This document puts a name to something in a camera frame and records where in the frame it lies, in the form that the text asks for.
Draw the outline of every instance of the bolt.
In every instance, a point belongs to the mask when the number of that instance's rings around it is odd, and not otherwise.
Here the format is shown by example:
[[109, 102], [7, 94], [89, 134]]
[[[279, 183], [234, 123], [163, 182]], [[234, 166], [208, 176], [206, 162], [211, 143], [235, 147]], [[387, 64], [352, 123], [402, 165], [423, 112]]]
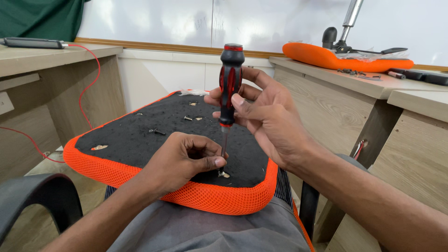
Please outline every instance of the bolt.
[[161, 135], [166, 135], [166, 133], [162, 133], [162, 132], [160, 132], [157, 128], [154, 130], [154, 133], [156, 133], [156, 134], [161, 134]]

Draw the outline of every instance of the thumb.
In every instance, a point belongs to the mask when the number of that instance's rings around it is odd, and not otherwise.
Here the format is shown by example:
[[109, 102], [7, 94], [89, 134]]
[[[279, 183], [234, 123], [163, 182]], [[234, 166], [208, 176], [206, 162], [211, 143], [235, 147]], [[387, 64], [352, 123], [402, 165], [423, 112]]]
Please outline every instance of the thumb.
[[239, 94], [234, 94], [232, 96], [232, 105], [238, 112], [239, 117], [259, 121], [262, 121], [265, 117], [264, 107], [248, 103]]
[[219, 167], [223, 167], [227, 161], [221, 156], [207, 156], [205, 158], [193, 160], [194, 169], [200, 173], [211, 171]]

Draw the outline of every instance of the fingernail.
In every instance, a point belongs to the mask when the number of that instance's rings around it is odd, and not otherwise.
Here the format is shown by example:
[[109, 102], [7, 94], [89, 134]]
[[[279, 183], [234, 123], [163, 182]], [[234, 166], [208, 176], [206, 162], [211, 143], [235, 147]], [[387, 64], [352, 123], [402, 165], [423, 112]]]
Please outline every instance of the fingernail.
[[225, 164], [226, 164], [227, 162], [226, 162], [226, 160], [223, 158], [223, 157], [217, 157], [216, 159], [215, 159], [215, 165], [216, 165], [216, 167], [223, 167]]
[[234, 94], [232, 96], [232, 103], [233, 104], [238, 104], [238, 105], [243, 105], [244, 103], [244, 98], [241, 97], [239, 94]]

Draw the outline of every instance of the hand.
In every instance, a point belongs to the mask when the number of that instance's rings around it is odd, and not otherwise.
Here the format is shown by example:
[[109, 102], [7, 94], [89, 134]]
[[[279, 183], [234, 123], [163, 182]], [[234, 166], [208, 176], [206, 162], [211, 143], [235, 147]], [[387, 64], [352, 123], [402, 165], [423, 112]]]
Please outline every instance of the hand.
[[220, 155], [221, 146], [211, 139], [174, 132], [148, 164], [122, 187], [135, 187], [134, 191], [142, 193], [145, 199], [161, 198], [184, 186], [196, 174], [224, 166], [226, 160]]
[[[242, 84], [232, 96], [235, 122], [246, 127], [263, 151], [281, 168], [293, 172], [308, 156], [311, 146], [318, 146], [300, 121], [288, 89], [265, 72], [243, 67], [243, 78], [262, 88]], [[219, 106], [221, 90], [216, 88], [204, 97], [206, 103]], [[218, 118], [220, 112], [214, 112]]]

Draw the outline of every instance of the red and black screwdriver handle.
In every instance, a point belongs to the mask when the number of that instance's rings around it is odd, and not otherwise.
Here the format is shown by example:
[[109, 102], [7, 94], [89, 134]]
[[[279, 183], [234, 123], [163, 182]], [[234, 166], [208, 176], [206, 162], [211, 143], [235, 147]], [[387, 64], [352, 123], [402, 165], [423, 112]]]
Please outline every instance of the red and black screwdriver handle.
[[231, 127], [235, 122], [233, 116], [235, 108], [230, 99], [233, 94], [238, 93], [241, 87], [243, 77], [241, 65], [244, 63], [243, 46], [234, 43], [226, 44], [221, 53], [221, 61], [223, 66], [220, 73], [221, 116], [219, 122], [223, 127]]

